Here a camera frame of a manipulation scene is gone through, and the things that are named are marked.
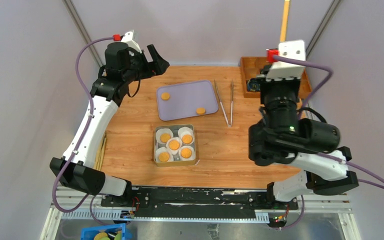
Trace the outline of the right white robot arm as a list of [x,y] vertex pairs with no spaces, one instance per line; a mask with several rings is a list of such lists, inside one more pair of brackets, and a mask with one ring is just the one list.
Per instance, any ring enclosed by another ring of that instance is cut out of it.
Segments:
[[300,172],[267,185],[265,201],[278,209],[295,197],[314,193],[335,196],[359,186],[349,170],[351,151],[340,146],[339,129],[323,117],[302,118],[299,89],[306,67],[303,40],[281,42],[269,49],[270,64],[256,77],[260,86],[261,120],[248,129],[248,157],[257,166],[290,165]]

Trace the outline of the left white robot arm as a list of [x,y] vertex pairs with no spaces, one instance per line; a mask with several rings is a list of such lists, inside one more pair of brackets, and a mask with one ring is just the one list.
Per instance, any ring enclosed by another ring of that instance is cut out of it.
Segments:
[[147,46],[152,61],[147,61],[135,37],[133,30],[110,37],[112,42],[104,52],[105,65],[98,78],[91,88],[80,83],[86,91],[88,107],[77,133],[62,157],[50,162],[57,185],[93,196],[112,195],[122,207],[133,201],[132,184],[94,169],[99,144],[123,98],[129,95],[129,85],[160,76],[170,65],[152,44]]

